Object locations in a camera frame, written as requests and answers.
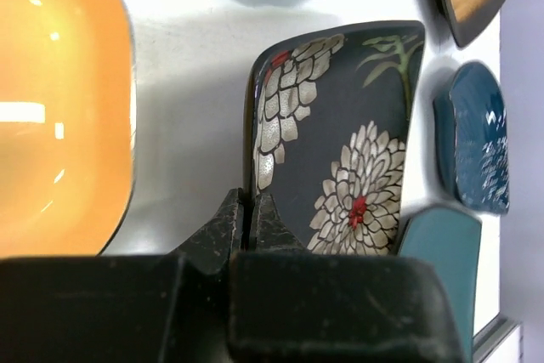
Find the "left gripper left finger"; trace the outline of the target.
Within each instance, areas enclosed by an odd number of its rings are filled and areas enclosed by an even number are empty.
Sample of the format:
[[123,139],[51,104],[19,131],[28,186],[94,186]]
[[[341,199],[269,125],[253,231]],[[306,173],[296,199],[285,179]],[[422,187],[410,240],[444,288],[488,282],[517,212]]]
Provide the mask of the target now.
[[231,190],[171,252],[1,262],[4,362],[227,362],[227,275],[244,207]]

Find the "black floral square plate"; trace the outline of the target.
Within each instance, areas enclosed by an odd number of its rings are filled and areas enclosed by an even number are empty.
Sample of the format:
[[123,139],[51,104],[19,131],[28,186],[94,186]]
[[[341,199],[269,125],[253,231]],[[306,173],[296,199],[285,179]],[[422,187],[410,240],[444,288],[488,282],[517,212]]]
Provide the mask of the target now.
[[314,253],[392,250],[425,40],[420,21],[380,20],[287,38],[256,58],[244,123],[251,239],[272,219]]

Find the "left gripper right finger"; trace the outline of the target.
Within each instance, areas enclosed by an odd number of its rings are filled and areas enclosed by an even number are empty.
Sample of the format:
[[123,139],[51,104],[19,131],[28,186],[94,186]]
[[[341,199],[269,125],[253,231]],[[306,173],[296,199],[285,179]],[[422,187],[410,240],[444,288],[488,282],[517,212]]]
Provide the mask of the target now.
[[462,362],[434,268],[414,258],[316,255],[255,199],[248,247],[229,261],[235,362]]

